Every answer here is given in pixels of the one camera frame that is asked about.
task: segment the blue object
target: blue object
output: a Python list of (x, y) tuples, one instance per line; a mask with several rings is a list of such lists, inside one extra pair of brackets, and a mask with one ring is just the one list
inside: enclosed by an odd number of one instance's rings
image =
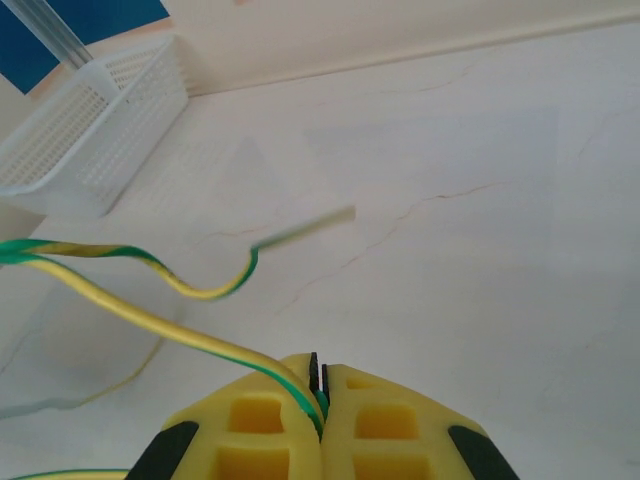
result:
[[(49, 0), (49, 5), (84, 44), (169, 16), (160, 0)], [(0, 2), (0, 74), (26, 94), (56, 65), (58, 60)]]
[(169, 16), (160, 0), (49, 0), (49, 5), (85, 45)]
[(56, 57), (0, 2), (0, 73), (26, 94), (56, 65)]

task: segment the green and yellow wire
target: green and yellow wire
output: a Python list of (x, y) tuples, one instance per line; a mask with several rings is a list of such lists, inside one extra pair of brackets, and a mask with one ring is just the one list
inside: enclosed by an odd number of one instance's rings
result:
[(11, 480), (123, 480), (128, 470), (91, 469), (91, 470), (56, 470), (36, 473)]
[(353, 219), (354, 214), (355, 210), (353, 207), (342, 209), (254, 244), (249, 250), (249, 259), (244, 269), (231, 282), (214, 289), (202, 290), (188, 285), (149, 252), (129, 245), (83, 245), (36, 239), (13, 240), (0, 244), (0, 263), (25, 265), (46, 272), (61, 280), (81, 295), (84, 295), (95, 304), (141, 328), (269, 375), (278, 381), (293, 396), (300, 408), (312, 420), (318, 431), (318, 435), (322, 436), (326, 412), (316, 400), (315, 395), (317, 392), (310, 392), (307, 386), (282, 363), (262, 353), (201, 332), (190, 330), (158, 317), (116, 297), (74, 270), (42, 255), (66, 255), (90, 258), (131, 257), (151, 267), (172, 288), (181, 294), (197, 299), (212, 300), (230, 295), (249, 279), (258, 263), (258, 253), (260, 251), (281, 245), (288, 240), (308, 234), (328, 224), (345, 219)]

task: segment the yellow foam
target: yellow foam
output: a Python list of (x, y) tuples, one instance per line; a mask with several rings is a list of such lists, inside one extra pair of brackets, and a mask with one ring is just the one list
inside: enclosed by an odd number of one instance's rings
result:
[[(308, 383), (310, 355), (283, 360)], [(448, 435), (476, 423), (408, 388), (345, 365), (328, 367), (322, 443), (277, 382), (253, 373), (177, 413), (199, 424), (172, 480), (473, 480)]]

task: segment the white plastic basket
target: white plastic basket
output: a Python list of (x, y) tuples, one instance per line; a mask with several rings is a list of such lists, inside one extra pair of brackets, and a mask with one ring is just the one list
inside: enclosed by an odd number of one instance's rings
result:
[(104, 215), (186, 104), (173, 37), (93, 60), (0, 145), (0, 196)]

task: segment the marble surface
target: marble surface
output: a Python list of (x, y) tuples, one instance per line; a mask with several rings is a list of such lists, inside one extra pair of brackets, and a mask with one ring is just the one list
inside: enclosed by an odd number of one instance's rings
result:
[[(236, 295), (171, 308), (272, 356), (316, 350), (429, 395), (483, 424), (523, 479), (635, 479), (638, 44), (631, 24), (196, 98), (108, 216), (35, 236), (140, 245), (205, 286), (253, 241), (353, 203), (353, 224), (265, 253)], [(71, 263), (153, 281), (87, 262)], [(0, 271), (0, 391), (56, 288)], [(47, 363), (74, 388), (135, 369), (104, 353), (128, 334), (69, 325)], [(98, 346), (108, 360), (83, 387), (74, 358)], [(166, 344), (110, 395), (0, 420), (0, 477), (128, 467), (168, 415), (243, 373)]]

